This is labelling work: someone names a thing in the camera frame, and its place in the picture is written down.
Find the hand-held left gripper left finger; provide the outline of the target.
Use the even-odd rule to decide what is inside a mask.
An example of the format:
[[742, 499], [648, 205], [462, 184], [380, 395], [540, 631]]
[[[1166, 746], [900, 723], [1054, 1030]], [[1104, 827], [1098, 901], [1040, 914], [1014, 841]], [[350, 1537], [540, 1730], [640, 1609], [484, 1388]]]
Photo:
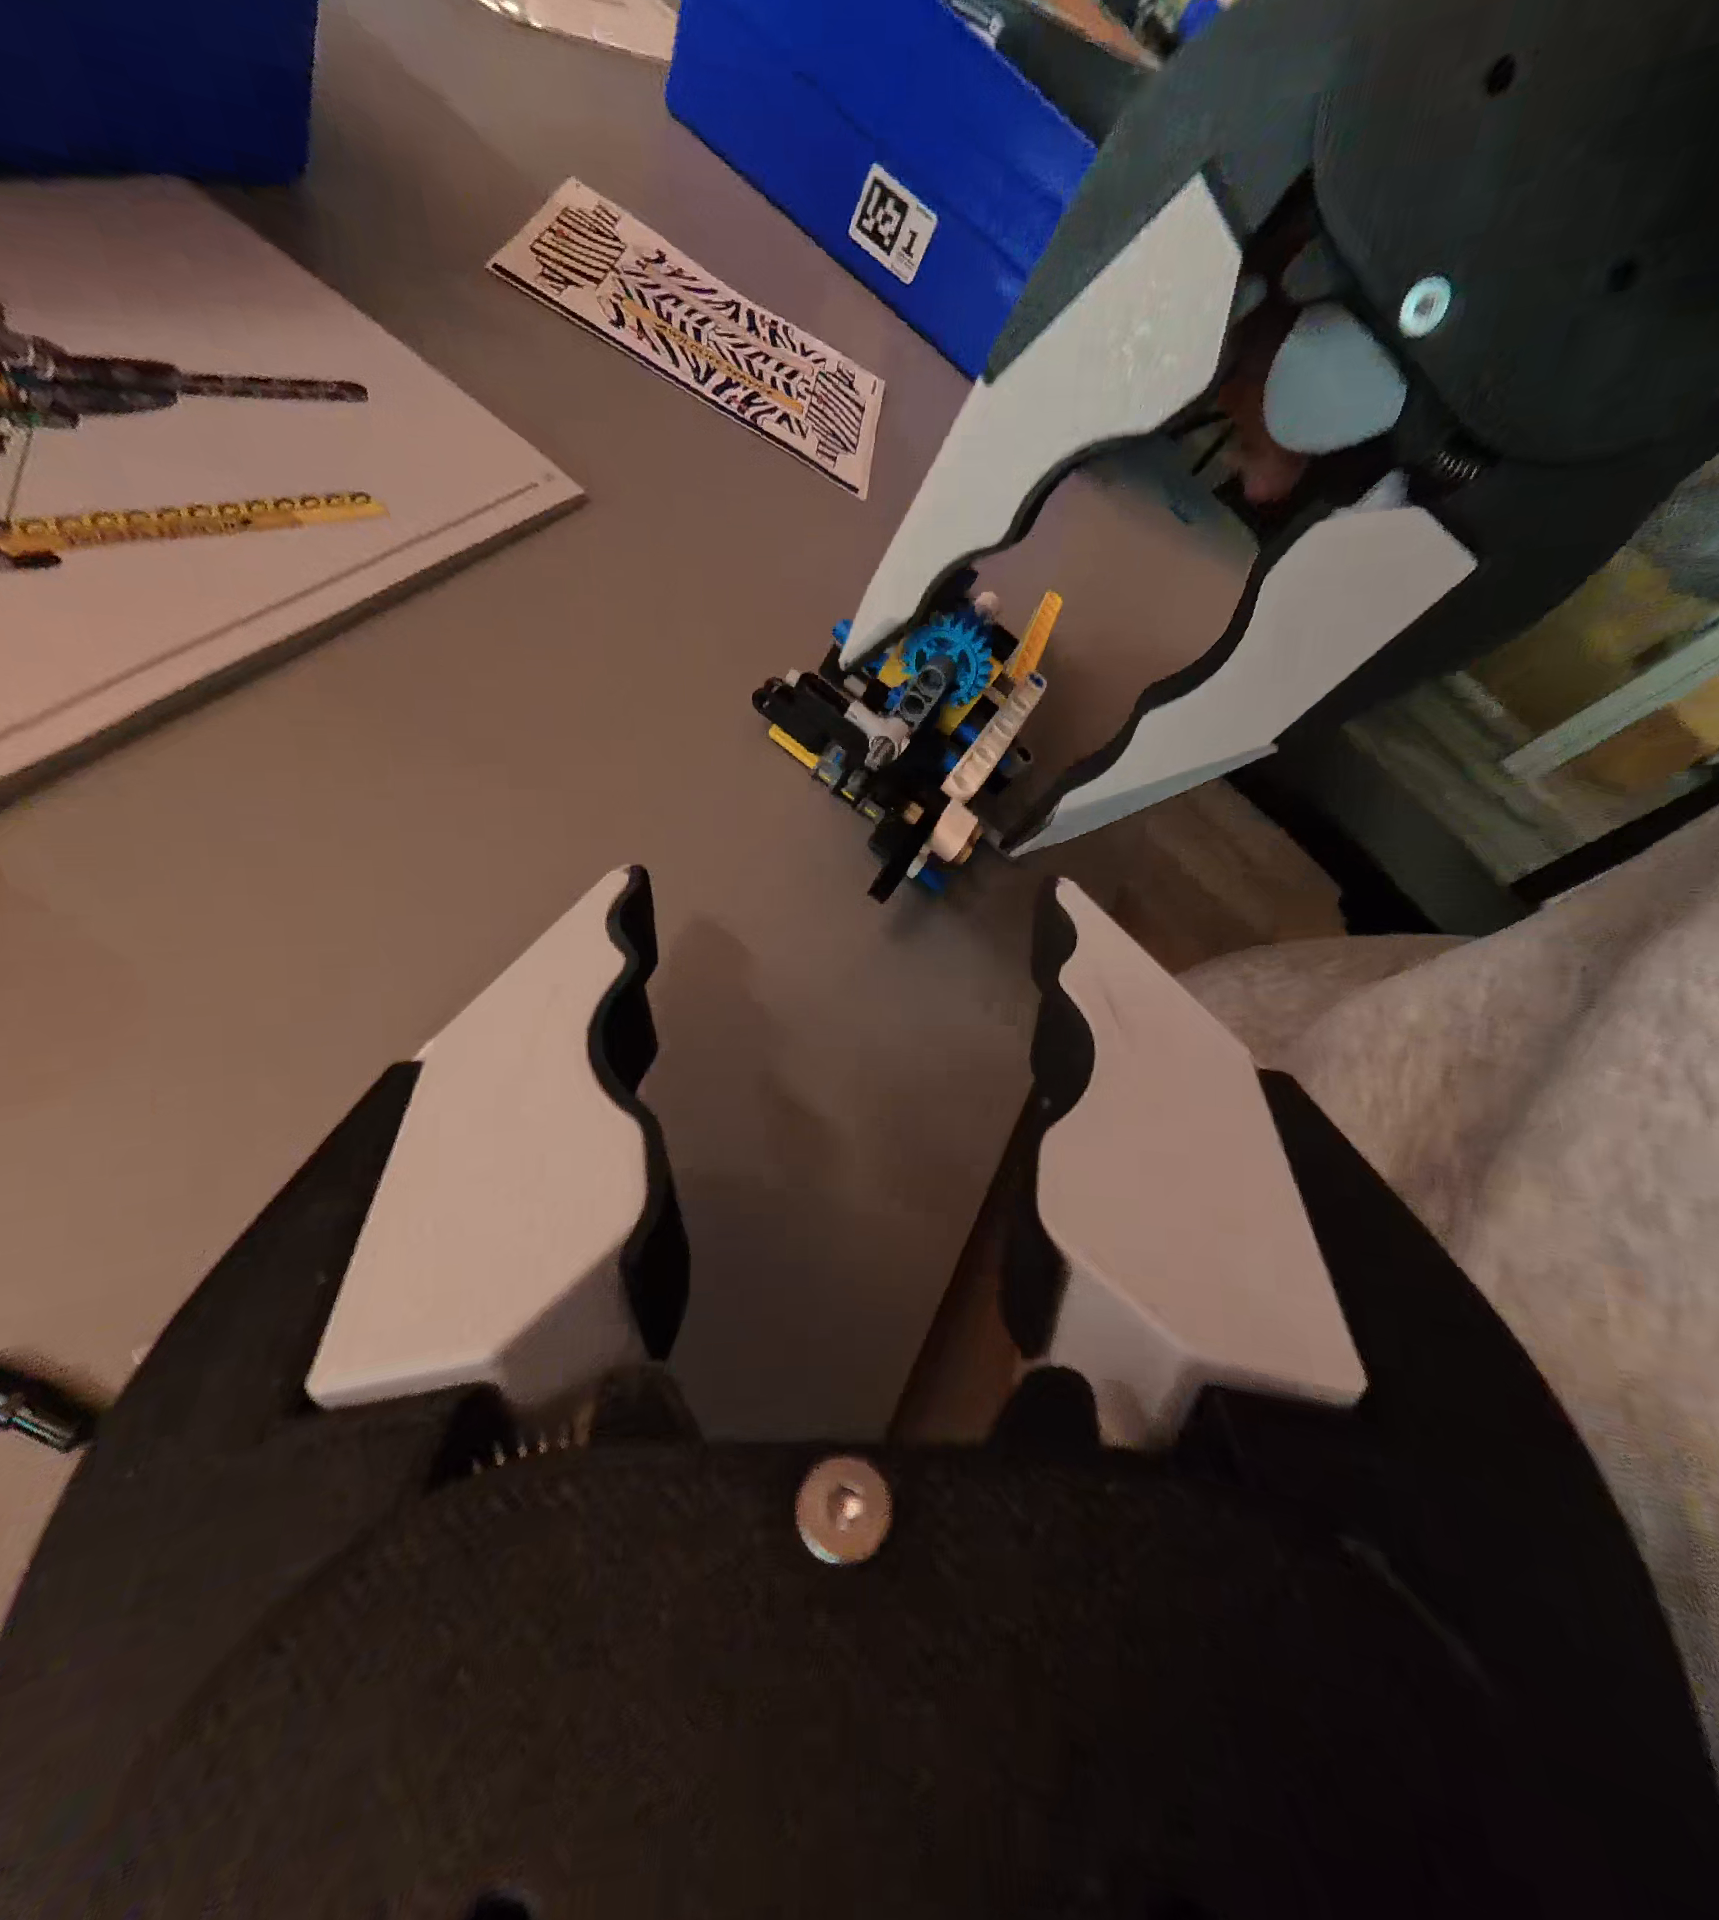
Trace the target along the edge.
[[690, 1249], [664, 1129], [652, 880], [602, 880], [414, 1059], [306, 1390], [326, 1410], [490, 1386], [550, 1411], [666, 1361]]

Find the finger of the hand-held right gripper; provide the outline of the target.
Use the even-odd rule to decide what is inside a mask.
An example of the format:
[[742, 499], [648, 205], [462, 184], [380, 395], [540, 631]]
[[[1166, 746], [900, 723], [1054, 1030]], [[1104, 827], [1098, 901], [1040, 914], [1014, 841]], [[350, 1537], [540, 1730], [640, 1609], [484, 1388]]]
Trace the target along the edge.
[[1264, 549], [1214, 646], [1150, 683], [1122, 727], [1064, 769], [1012, 829], [1012, 855], [1078, 841], [1274, 755], [1477, 562], [1411, 474]]
[[1088, 455], [1206, 395], [1240, 271], [1240, 239], [1196, 173], [1004, 371], [976, 382], [876, 563], [842, 665], [894, 646], [962, 565], [1016, 543]]

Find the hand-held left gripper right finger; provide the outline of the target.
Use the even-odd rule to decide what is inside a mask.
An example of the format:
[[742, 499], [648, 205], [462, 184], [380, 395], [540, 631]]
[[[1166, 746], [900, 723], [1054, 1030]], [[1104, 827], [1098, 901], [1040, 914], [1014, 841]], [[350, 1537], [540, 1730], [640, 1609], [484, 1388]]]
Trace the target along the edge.
[[1252, 1052], [1072, 880], [1036, 919], [1018, 1354], [1160, 1451], [1228, 1388], [1351, 1410], [1367, 1373]]

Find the partly built lego model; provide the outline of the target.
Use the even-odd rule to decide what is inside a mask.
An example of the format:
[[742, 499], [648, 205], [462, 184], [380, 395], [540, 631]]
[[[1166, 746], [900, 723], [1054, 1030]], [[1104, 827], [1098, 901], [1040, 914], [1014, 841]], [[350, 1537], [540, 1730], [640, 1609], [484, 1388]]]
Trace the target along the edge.
[[910, 887], [942, 895], [994, 841], [992, 816], [1032, 764], [1022, 736], [1064, 595], [1048, 590], [1014, 629], [998, 593], [966, 582], [878, 655], [846, 662], [850, 622], [838, 622], [818, 668], [752, 694], [768, 740], [868, 824], [880, 903]]

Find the lego instruction booklet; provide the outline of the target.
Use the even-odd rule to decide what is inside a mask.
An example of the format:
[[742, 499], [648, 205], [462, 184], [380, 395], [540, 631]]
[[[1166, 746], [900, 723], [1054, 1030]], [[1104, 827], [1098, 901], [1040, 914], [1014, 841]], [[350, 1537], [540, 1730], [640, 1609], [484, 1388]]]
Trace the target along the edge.
[[0, 182], [0, 801], [582, 501], [198, 187]]

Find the small black lego piece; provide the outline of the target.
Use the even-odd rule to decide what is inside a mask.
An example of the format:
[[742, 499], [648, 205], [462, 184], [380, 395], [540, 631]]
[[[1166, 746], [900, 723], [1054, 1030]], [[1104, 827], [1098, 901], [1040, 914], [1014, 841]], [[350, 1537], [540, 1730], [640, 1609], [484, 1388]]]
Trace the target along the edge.
[[72, 1454], [94, 1440], [98, 1414], [60, 1382], [0, 1357], [0, 1429]]

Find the zebra striped sticker sheet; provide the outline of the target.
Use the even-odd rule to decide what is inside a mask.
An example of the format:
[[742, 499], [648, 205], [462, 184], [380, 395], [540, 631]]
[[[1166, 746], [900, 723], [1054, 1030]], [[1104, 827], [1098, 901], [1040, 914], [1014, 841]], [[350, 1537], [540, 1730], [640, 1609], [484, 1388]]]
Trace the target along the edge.
[[556, 187], [488, 271], [848, 495], [870, 495], [884, 379], [582, 180]]

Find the person's leg in grey pants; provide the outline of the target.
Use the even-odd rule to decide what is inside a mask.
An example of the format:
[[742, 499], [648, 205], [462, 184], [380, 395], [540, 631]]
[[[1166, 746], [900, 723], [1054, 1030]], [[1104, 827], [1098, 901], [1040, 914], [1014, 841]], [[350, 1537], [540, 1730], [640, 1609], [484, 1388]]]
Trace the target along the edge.
[[1655, 1577], [1719, 1771], [1719, 805], [1473, 939], [1180, 973], [1507, 1320]]

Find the plain blue box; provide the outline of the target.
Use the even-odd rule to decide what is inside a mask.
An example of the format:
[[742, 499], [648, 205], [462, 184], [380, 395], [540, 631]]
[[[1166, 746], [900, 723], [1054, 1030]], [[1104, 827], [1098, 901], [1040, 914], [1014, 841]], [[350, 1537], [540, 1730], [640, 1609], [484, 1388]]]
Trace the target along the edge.
[[318, 1], [0, 1], [0, 178], [286, 184]]

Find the pale shelf unit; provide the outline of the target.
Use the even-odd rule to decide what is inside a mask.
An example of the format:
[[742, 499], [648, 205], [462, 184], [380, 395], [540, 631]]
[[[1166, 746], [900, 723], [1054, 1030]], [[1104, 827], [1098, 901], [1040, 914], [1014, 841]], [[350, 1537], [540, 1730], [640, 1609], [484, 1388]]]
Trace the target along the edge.
[[1335, 748], [1331, 798], [1413, 922], [1493, 932], [1719, 805], [1719, 604], [1623, 554]]

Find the blue box with white tag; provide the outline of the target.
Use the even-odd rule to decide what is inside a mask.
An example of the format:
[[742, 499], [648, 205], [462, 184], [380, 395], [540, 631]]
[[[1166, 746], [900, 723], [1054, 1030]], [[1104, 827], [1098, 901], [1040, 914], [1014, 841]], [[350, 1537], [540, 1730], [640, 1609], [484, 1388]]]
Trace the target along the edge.
[[942, 1], [686, 1], [666, 104], [968, 378], [1096, 155]]

